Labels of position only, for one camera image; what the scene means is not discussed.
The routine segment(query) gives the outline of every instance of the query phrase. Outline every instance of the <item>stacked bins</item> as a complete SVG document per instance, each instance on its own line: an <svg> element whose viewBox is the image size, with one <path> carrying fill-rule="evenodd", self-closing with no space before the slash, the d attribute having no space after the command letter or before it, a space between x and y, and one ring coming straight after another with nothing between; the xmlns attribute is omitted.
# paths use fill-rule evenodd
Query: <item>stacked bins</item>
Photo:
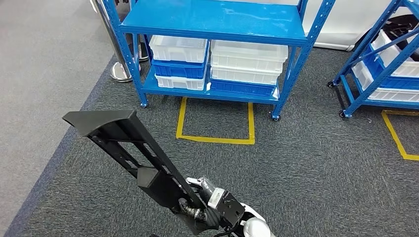
<svg viewBox="0 0 419 237"><path fill-rule="evenodd" d="M367 47L364 55L390 42L391 40L387 34L381 30L377 39ZM365 57L362 62L352 68L362 90L365 90L374 81L374 78L380 75L400 51L397 45L393 45L379 53ZM419 62L415 62L411 58L407 59L368 98L372 100L419 102Z"/></svg>
<svg viewBox="0 0 419 237"><path fill-rule="evenodd" d="M171 36L153 36L152 65L159 87L203 90L209 41Z"/></svg>
<svg viewBox="0 0 419 237"><path fill-rule="evenodd" d="M211 90L271 96L288 46L212 40Z"/></svg>

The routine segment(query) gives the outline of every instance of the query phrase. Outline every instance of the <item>yellow tape rectangle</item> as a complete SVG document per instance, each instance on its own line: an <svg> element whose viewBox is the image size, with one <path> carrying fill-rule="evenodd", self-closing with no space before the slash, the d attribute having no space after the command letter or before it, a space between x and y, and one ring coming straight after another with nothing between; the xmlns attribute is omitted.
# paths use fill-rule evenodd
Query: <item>yellow tape rectangle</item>
<svg viewBox="0 0 419 237"><path fill-rule="evenodd" d="M381 112L381 116L384 119L385 125L387 125L388 130L390 131L393 140L396 142L397 148L400 151L403 159L409 160L419 160L419 155L411 155L407 154L405 148L403 147L402 143L400 142L399 137L397 136L396 131L394 130L393 125L388 118L388 115L407 115L407 116L419 116L418 112L409 112L409 111L393 111L393 110L383 110Z"/></svg>
<svg viewBox="0 0 419 237"><path fill-rule="evenodd" d="M179 120L177 121L176 138L192 140L195 142L213 142L213 143L227 143L227 144L241 144L254 145L254 118L253 118L253 103L248 103L248 119L249 119L249 138L248 139L230 139L230 138L216 138L216 137L200 137L183 135L183 124L185 122L186 113L186 97L182 98L180 104Z"/></svg>

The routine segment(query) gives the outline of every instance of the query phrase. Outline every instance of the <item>dark gray carpet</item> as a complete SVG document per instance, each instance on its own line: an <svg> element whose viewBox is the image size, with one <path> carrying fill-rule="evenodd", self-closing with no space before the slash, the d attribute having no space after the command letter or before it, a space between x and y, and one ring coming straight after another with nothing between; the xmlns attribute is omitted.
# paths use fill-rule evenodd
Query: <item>dark gray carpet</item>
<svg viewBox="0 0 419 237"><path fill-rule="evenodd" d="M314 49L281 121L269 118L271 106L254 105L254 146L175 139L179 97L149 96L150 106L138 109L132 84L111 79L92 109L138 109L185 177L204 175L229 189L278 237L418 236L419 162L402 160L380 109L362 108L342 121L335 92L325 86L348 55ZM189 99L184 134L246 138L246 114L245 103ZM414 136L403 131L417 126L418 117L404 120L397 123L409 127L401 124L397 132ZM417 138L406 142L418 147ZM192 236L116 162L76 137L21 236L150 234Z"/></svg>

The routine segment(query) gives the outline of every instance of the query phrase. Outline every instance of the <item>blue metal shelf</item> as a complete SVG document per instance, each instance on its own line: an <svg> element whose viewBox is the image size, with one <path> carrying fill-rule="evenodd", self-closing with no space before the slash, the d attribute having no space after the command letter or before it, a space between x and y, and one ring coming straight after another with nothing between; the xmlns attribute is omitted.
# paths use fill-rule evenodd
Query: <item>blue metal shelf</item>
<svg viewBox="0 0 419 237"><path fill-rule="evenodd" d="M122 23L114 0L103 0L103 5L132 75L141 106L147 106L146 93L254 102L273 104L271 117L278 120L335 0L322 1L306 36L302 19L307 2L308 0L299 0L298 5L279 5L218 0L137 0ZM275 96L272 97L210 91L208 81L208 89L204 91L160 88L154 78L153 67L145 83L141 83L138 67L132 60L124 33L143 34L150 62L153 54L148 46L149 35L290 45L291 56L282 90L277 86Z"/></svg>
<svg viewBox="0 0 419 237"><path fill-rule="evenodd" d="M353 74L351 70L352 78L355 81L356 87L360 93L363 92L362 86L358 81L358 78ZM340 76L340 79L345 89L346 94L348 95L349 102L353 103L355 99L353 98L351 89L349 88L348 81L344 75ZM362 105L371 105L371 106L382 106L382 107L392 107L392 108L401 108L401 109L419 109L419 102L401 102L401 101L387 101L387 100L370 100L365 99L362 101Z"/></svg>
<svg viewBox="0 0 419 237"><path fill-rule="evenodd" d="M407 7L413 15L419 18L419 0L403 0L403 6Z"/></svg>
<svg viewBox="0 0 419 237"><path fill-rule="evenodd" d="M377 20L368 34L364 37L362 42L358 45L355 52L349 57L348 61L345 63L343 68L337 74L335 79L328 83L328 86L336 86L340 82L343 84L343 88L348 95L349 98L349 106L344 109L340 115L345 117L352 117L354 111L356 111L361 105L373 105L373 106L384 106L384 107L395 107L395 108L405 108L405 109L419 109L419 102L403 102L403 101L385 101L385 100L370 100L368 97L374 93L374 91L380 87L380 85L387 81L393 74L393 72L406 61L410 55L419 48L419 36L416 35L415 38L396 56L396 58L382 71L380 71L377 75L374 75L374 81L365 89L363 90L358 79L355 77L352 66L365 57L369 55L373 57L375 54L385 50L392 45L404 40L407 37L410 37L414 34L418 33L417 29L414 29L412 32L407 33L399 37L398 39L392 41L389 44L386 44L380 47L377 50L367 52L367 49L370 43L374 40L375 36L378 34L380 29L384 26L388 18L391 16L393 12L395 12L399 7L406 6L410 9L410 11L419 18L419 0L392 0L389 6L385 9L384 13L381 17ZM346 75L352 74L352 77L355 80L355 84L359 91L359 96L357 98L353 97L353 94L349 88Z"/></svg>
<svg viewBox="0 0 419 237"><path fill-rule="evenodd" d="M121 24L127 33L303 46L294 5L217 0L138 0Z"/></svg>
<svg viewBox="0 0 419 237"><path fill-rule="evenodd" d="M210 90L210 71L207 70L204 90L187 90L179 88L164 88L159 87L157 79L154 77L155 69L151 66L147 78L143 84L142 91L144 93L158 94L158 95L174 95L187 96L193 98L214 99L214 100L230 100L238 102L253 102L261 104L276 104L278 102L278 89L272 96L257 96L246 95L240 93L229 93L223 91Z"/></svg>

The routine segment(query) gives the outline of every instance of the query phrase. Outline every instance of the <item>light gray floor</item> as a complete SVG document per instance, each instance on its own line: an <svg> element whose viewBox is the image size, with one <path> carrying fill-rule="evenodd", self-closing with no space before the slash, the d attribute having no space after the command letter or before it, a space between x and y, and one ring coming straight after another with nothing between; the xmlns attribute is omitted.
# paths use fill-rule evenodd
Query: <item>light gray floor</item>
<svg viewBox="0 0 419 237"><path fill-rule="evenodd" d="M113 51L87 0L0 0L0 236Z"/></svg>

